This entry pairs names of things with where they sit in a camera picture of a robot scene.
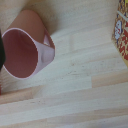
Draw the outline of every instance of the light wood surface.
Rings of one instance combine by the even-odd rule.
[[[2,32],[32,9],[56,46],[32,79],[2,70],[0,128],[128,128],[128,70],[111,41],[118,2],[0,0]]]

